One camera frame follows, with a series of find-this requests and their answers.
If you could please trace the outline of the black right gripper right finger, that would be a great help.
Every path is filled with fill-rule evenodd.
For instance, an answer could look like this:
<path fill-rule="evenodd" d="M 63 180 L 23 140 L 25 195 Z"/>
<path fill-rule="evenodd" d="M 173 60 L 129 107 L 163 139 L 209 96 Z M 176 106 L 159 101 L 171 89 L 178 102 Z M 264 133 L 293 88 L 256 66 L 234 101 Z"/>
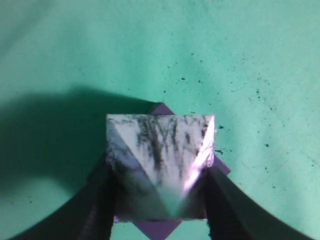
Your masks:
<path fill-rule="evenodd" d="M 219 168 L 204 171 L 204 202 L 212 240 L 308 240 L 240 190 Z"/>

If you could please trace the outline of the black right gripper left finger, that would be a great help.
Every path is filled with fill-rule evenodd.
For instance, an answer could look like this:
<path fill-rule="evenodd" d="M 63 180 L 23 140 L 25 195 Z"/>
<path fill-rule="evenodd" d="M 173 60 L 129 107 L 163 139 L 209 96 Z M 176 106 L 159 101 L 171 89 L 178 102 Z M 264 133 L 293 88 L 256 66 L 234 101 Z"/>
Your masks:
<path fill-rule="evenodd" d="M 114 224 L 117 181 L 103 154 L 85 186 L 58 210 L 15 240 L 108 240 Z"/>

